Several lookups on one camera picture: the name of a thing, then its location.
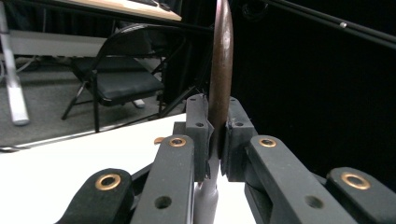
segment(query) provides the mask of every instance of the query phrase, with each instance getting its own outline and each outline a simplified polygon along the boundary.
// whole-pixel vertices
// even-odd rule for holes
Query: table surface
[[[0,154],[0,223],[54,223],[94,173],[118,168],[133,174],[154,161],[157,137],[172,134],[185,115]],[[215,223],[255,223],[243,183],[218,180]]]
[[[165,11],[160,7],[148,6],[130,0],[53,0],[70,4],[78,4],[84,7],[96,7],[101,9],[116,10],[120,13],[133,13],[141,16],[152,16],[172,21],[181,21],[181,17],[173,11]]]

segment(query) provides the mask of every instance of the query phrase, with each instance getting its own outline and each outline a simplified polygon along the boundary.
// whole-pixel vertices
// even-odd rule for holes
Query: floor
[[[25,63],[26,60],[17,60],[17,67],[23,66]],[[92,132],[93,111],[91,103],[74,106],[68,118],[61,120],[63,112],[79,86],[76,77],[64,64],[67,64],[65,59],[40,58],[18,73],[30,119],[30,123],[25,126],[15,126],[12,123],[6,81],[4,78],[1,80],[1,147],[20,146],[52,138]],[[91,95],[84,91],[80,99],[89,100]],[[144,102],[144,108],[136,108],[132,102],[112,107],[100,105],[101,127],[122,124],[157,112],[158,102],[156,97],[144,99]],[[184,105],[180,104],[169,116],[181,113],[183,108]]]

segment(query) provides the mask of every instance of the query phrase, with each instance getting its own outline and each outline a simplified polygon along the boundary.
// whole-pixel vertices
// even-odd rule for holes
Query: screw hole
[[[168,196],[162,196],[155,200],[155,207],[158,209],[164,209],[171,205],[172,199]]]
[[[183,138],[172,138],[172,139],[169,141],[169,144],[170,144],[172,147],[183,147],[184,145],[186,145],[186,140],[183,139]]]
[[[180,139],[174,139],[174,140],[172,140],[172,143],[173,144],[175,144],[175,145],[179,145],[179,144],[181,144],[183,141],[181,141]]]
[[[305,202],[310,207],[320,209],[323,207],[323,202],[315,196],[305,196]]]
[[[112,183],[114,183],[114,181],[116,181],[116,179],[111,176],[111,177],[107,177],[107,178],[103,179],[101,183],[103,186],[109,186]]]
[[[264,147],[274,147],[276,146],[276,141],[269,138],[260,139],[260,145]]]

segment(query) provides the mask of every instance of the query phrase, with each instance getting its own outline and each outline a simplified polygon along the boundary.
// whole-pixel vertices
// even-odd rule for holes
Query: metal bar
[[[23,98],[20,79],[17,76],[3,2],[0,2],[0,36],[7,68],[7,92],[12,122],[15,125],[26,125],[29,123],[29,116]]]
[[[386,46],[391,49],[396,49],[396,36],[388,35],[377,30],[358,25],[357,23],[342,20],[340,18],[318,12],[308,7],[302,7],[287,1],[279,0],[263,0],[265,3],[274,7],[279,7],[292,13],[304,16],[310,20],[318,21],[323,24],[329,25],[333,28],[342,29],[343,31],[356,35],[360,38],[367,39],[377,44]]]
[[[233,21],[227,0],[218,0],[213,40],[212,72],[209,90],[208,120],[214,127],[209,145],[210,179],[195,189],[194,223],[214,222],[219,193],[219,158],[224,142],[225,122],[231,92],[233,69]]]
[[[187,224],[192,220],[194,143],[186,135],[163,139],[131,224]]]
[[[255,136],[247,154],[247,184],[271,200],[263,203],[270,216],[260,211],[255,217],[269,223],[356,223],[279,139]]]

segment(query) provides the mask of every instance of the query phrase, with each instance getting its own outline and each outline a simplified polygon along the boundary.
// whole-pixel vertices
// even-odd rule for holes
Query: black backdrop
[[[373,17],[366,5],[304,2],[396,34],[395,3]],[[396,190],[396,51],[275,7],[258,22],[233,9],[233,96],[258,132],[319,175],[348,166]]]

